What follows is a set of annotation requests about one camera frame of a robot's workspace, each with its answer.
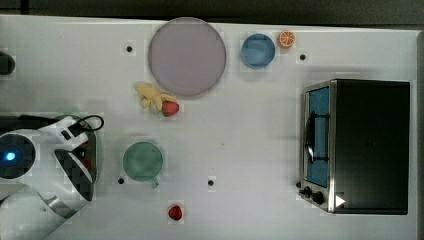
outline blue light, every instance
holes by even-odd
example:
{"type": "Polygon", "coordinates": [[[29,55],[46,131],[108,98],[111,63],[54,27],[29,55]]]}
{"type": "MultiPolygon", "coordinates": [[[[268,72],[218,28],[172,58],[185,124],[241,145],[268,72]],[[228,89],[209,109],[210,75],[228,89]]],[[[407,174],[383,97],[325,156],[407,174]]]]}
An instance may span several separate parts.
{"type": "Polygon", "coordinates": [[[6,160],[7,161],[12,161],[12,160],[15,159],[15,157],[16,157],[16,155],[14,153],[8,153],[8,154],[6,154],[6,160]]]}

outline red strawberry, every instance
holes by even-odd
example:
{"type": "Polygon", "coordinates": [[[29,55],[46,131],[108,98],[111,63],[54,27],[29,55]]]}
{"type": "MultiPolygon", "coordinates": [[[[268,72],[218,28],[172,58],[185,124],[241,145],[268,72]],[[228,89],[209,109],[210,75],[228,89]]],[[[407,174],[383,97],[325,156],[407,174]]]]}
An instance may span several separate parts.
{"type": "Polygon", "coordinates": [[[173,206],[169,209],[168,216],[175,221],[179,221],[183,217],[183,212],[179,206],[173,206]]]}
{"type": "Polygon", "coordinates": [[[171,117],[180,110],[180,106],[176,102],[165,101],[162,105],[162,114],[165,117],[171,117]]]}

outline blue bowl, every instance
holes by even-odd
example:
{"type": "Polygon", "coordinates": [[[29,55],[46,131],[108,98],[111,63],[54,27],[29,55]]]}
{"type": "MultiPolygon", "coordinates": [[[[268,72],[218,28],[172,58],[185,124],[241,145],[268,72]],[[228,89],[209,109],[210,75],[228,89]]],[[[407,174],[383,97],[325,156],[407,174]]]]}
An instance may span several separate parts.
{"type": "Polygon", "coordinates": [[[266,67],[275,56],[275,45],[263,34],[248,37],[241,48],[241,59],[251,68],[266,67]]]}

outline black background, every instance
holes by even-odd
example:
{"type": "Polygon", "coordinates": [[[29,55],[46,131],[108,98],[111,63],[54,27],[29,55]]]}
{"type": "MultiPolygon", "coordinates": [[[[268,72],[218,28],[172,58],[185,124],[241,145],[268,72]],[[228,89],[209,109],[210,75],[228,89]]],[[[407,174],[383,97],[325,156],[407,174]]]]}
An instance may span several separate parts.
{"type": "Polygon", "coordinates": [[[1,0],[0,12],[424,29],[424,0],[1,0]]]}

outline white table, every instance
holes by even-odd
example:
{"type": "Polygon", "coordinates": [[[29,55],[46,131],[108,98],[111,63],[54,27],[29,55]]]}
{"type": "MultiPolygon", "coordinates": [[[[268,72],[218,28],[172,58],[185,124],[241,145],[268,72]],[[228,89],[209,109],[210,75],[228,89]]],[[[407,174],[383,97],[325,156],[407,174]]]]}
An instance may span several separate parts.
{"type": "Polygon", "coordinates": [[[133,88],[155,83],[146,49],[163,23],[0,16],[0,48],[17,63],[14,80],[0,81],[1,112],[78,111],[106,121],[95,200],[49,239],[416,238],[416,31],[212,24],[227,47],[225,73],[204,96],[179,98],[182,111],[165,119],[143,111],[133,88]],[[249,34],[275,40],[284,29],[296,33],[296,45],[277,47],[267,69],[241,63],[249,34]],[[299,198],[300,93],[336,77],[411,82],[408,215],[334,216],[299,198]],[[165,149],[157,190],[117,184],[122,146],[138,135],[165,149]],[[208,191],[208,176],[216,176],[216,192],[208,191]],[[184,224],[168,224],[174,201],[184,203],[184,224]]]}

